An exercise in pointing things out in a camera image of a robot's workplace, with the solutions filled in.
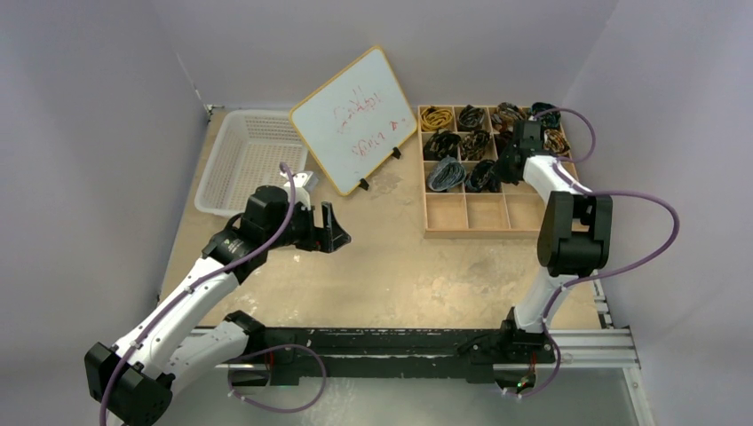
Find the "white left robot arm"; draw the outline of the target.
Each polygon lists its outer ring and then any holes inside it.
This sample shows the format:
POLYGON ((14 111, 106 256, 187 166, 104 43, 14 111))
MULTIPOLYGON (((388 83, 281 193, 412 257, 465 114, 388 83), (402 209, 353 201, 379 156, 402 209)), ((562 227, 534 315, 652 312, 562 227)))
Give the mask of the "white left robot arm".
POLYGON ((264 185, 244 211, 210 237, 181 283, 135 328, 111 345, 94 344, 84 356, 89 393, 99 402, 99 424, 115 418, 124 425, 153 425, 171 401, 203 372, 232 359, 257 361, 270 352, 301 350, 328 376, 323 359, 298 343, 269 346, 266 327, 244 312, 233 312, 194 343, 186 338, 225 296, 233 293, 271 250, 291 246, 333 253, 351 242, 331 202, 321 203, 322 224, 303 187, 264 185))

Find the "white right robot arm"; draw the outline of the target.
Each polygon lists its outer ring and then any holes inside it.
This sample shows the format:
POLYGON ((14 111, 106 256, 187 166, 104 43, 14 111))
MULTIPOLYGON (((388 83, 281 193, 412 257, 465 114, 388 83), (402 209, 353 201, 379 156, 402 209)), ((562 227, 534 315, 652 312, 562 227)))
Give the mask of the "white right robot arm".
POLYGON ((544 331, 567 296, 567 283, 590 276, 609 256, 612 198, 580 186, 560 158, 544 148, 544 139, 540 122, 515 122, 511 140, 492 168, 505 184, 532 186, 545 207, 536 243, 539 273, 511 311, 516 327, 498 338, 501 354, 511 361, 533 350, 530 334, 544 331))

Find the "navy floral patterned tie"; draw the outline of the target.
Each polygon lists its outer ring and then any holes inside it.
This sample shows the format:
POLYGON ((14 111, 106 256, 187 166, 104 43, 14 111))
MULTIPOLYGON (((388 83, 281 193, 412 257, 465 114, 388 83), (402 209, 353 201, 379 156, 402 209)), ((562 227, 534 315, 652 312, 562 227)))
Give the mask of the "navy floral patterned tie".
POLYGON ((495 170, 495 161, 485 159, 476 164, 464 181, 467 193, 500 193, 502 180, 495 170))

